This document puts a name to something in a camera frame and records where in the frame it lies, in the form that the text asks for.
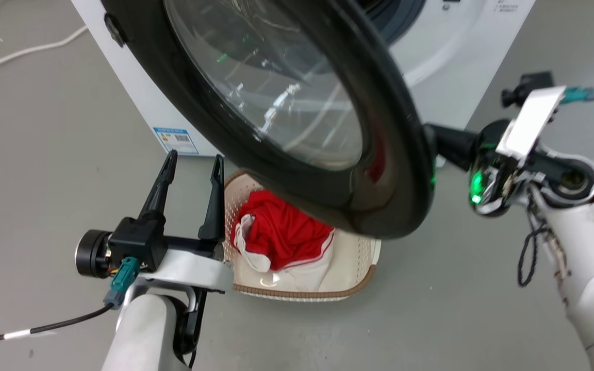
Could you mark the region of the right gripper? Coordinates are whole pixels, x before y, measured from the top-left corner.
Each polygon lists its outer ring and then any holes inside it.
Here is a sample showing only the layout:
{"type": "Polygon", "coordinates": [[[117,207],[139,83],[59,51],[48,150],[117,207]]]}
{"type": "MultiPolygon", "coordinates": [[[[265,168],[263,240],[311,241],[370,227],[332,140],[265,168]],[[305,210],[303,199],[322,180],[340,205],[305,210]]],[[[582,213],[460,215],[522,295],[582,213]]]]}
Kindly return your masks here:
{"type": "Polygon", "coordinates": [[[480,133],[424,124],[432,157],[443,157],[469,172],[469,202],[474,213],[500,216],[516,192],[516,179],[540,134],[566,96],[566,86],[535,89],[526,97],[516,117],[497,121],[480,133]]]}

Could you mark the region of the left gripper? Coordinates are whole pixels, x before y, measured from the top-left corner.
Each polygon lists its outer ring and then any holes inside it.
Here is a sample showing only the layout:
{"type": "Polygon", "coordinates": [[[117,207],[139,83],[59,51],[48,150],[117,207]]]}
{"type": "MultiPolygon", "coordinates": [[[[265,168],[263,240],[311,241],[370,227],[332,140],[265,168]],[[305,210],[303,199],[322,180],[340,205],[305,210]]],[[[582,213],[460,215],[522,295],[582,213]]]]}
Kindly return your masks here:
{"type": "MultiPolygon", "coordinates": [[[[171,150],[155,179],[139,219],[159,218],[167,203],[168,188],[175,177],[178,152],[171,150]]],[[[216,155],[212,167],[211,192],[203,224],[198,232],[201,240],[221,242],[225,238],[225,177],[224,158],[216,155]]],[[[117,267],[109,240],[111,231],[89,230],[76,245],[75,267],[85,277],[109,279],[117,267]]],[[[201,289],[212,293],[226,293],[233,288],[233,268],[215,259],[215,247],[207,242],[168,235],[168,250],[155,272],[142,268],[135,281],[126,286],[127,295],[141,294],[143,289],[161,288],[187,293],[201,289]]]]}

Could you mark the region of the black round glass door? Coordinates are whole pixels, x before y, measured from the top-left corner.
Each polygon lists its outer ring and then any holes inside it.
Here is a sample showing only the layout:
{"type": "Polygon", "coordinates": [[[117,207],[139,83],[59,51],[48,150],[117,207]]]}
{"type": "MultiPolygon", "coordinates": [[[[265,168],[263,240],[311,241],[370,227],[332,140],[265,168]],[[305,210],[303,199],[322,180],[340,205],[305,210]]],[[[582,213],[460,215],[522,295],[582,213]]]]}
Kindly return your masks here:
{"type": "Polygon", "coordinates": [[[239,169],[328,225],[422,224],[434,156],[384,38],[354,0],[101,0],[106,28],[239,169]]]}

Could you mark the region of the white washing machine body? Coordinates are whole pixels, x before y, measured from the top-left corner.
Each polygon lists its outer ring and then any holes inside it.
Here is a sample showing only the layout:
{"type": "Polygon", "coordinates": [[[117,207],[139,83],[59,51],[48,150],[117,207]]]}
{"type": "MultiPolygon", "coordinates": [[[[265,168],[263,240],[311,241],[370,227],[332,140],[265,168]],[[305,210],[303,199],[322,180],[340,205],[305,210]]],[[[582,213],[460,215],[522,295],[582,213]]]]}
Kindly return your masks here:
{"type": "MultiPolygon", "coordinates": [[[[132,52],[109,35],[101,0],[71,1],[156,141],[153,127],[184,129],[200,153],[187,157],[217,155],[132,52]]],[[[426,0],[407,33],[390,45],[422,119],[467,126],[535,2],[426,0]]]]}

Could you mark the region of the blue energy label sticker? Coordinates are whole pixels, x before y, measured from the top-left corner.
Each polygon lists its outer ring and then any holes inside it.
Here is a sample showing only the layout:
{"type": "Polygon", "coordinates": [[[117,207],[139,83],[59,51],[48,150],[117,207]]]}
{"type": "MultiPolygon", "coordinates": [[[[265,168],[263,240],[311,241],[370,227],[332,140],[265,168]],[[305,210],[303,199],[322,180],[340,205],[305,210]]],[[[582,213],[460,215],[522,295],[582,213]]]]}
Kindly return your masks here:
{"type": "Polygon", "coordinates": [[[179,155],[186,156],[200,154],[189,133],[184,129],[153,127],[153,131],[168,153],[176,151],[179,155]]]}

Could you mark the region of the red garment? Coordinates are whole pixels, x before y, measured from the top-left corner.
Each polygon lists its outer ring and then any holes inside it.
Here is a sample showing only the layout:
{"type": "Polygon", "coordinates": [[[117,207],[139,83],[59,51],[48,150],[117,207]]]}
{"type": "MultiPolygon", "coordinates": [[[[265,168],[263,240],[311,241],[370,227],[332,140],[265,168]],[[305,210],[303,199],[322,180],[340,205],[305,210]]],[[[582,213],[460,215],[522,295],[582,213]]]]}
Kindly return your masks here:
{"type": "Polygon", "coordinates": [[[229,241],[250,268],[266,273],[318,261],[333,235],[332,226],[262,189],[241,205],[229,241]]]}

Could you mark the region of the grey rubber drum seal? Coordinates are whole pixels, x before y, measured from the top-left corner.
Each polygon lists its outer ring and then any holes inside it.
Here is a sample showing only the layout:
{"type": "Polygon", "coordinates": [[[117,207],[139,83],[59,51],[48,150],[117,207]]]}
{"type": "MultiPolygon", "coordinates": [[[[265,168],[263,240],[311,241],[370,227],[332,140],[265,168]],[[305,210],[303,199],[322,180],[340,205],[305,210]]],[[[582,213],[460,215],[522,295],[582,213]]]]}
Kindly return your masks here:
{"type": "Polygon", "coordinates": [[[426,0],[356,1],[389,45],[407,33],[426,4],[426,0]]]}

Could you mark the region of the cream perforated laundry basket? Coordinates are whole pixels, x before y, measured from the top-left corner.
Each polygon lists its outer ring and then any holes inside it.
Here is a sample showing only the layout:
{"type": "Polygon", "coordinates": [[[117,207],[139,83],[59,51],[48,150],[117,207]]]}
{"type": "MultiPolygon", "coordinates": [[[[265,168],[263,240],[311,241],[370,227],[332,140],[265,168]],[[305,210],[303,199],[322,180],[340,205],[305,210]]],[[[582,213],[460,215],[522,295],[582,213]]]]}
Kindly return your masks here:
{"type": "Polygon", "coordinates": [[[340,301],[358,293],[372,279],[381,251],[381,241],[336,229],[333,258],[318,291],[314,293],[260,289],[240,283],[236,270],[237,253],[229,241],[233,223],[250,192],[262,186],[243,172],[236,172],[225,183],[224,260],[233,265],[234,290],[250,296],[279,301],[340,301]]]}

